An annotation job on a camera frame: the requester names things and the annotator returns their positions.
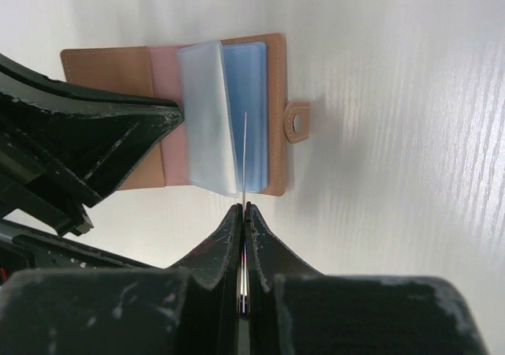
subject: tabletop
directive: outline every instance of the tabletop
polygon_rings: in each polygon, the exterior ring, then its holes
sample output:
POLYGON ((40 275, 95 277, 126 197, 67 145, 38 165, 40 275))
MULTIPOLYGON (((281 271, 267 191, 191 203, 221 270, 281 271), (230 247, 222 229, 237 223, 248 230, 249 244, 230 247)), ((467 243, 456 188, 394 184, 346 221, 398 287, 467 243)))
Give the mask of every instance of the tabletop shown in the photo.
MULTIPOLYGON (((0 0, 0 32, 2 54, 56 79, 65 48, 285 33, 311 133, 288 146, 287 194, 249 199, 322 272, 446 278, 505 353, 505 0, 0 0)), ((235 202, 116 192, 77 240, 168 266, 235 202)))

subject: wallet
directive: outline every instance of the wallet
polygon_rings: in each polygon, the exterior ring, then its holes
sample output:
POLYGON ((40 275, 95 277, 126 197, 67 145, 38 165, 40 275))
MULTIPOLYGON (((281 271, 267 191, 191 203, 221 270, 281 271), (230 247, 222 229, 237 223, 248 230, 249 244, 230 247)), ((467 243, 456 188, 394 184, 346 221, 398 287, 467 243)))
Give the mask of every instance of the wallet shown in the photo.
MULTIPOLYGON (((262 43, 266 47, 267 117, 264 118, 266 118, 267 130, 264 130, 264 133, 267 136, 267 143, 265 146, 258 140, 254 140, 254 144, 250 145, 248 142, 246 152, 246 156, 254 159, 256 164, 264 164, 265 167, 249 168, 250 172, 257 172, 260 176, 252 177, 254 181, 257 181, 254 183, 257 184, 256 186, 247 185, 246 188, 251 192, 257 189, 262 194, 282 196, 286 191, 286 140, 295 144, 308 138, 310 121, 308 103, 292 102, 286 105, 286 39, 282 34, 273 33, 226 39, 221 43, 225 66, 228 51, 226 45, 262 43), (264 157, 266 159, 261 158, 261 154, 256 158, 258 149, 265 148, 267 148, 267 156, 264 157), (262 176, 262 170, 267 170, 266 175, 262 176)), ((71 49, 62 51, 61 57, 65 77, 69 83, 113 92, 172 99, 181 104, 185 112, 178 51, 189 46, 191 45, 71 49)), ((226 93, 229 93, 231 89, 226 85, 226 93)), ((189 162, 193 164, 193 158, 189 159, 189 147, 193 146, 188 143, 187 112, 185 116, 186 122, 183 122, 153 148, 120 189, 191 184, 189 171, 192 166, 189 162)), ((237 145, 243 140, 239 127, 235 125, 235 131, 240 137, 236 141, 237 145)), ((233 136, 233 128, 230 128, 230 135, 233 136)), ((231 193, 228 193, 228 196, 234 196, 233 192, 241 188, 241 167, 238 166, 240 161, 241 154, 238 157, 235 155, 235 162, 237 162, 234 166, 235 183, 230 181, 228 192, 231 193)), ((246 181, 249 181, 247 167, 246 172, 246 181)), ((228 176, 232 174, 231 169, 227 170, 228 176)))

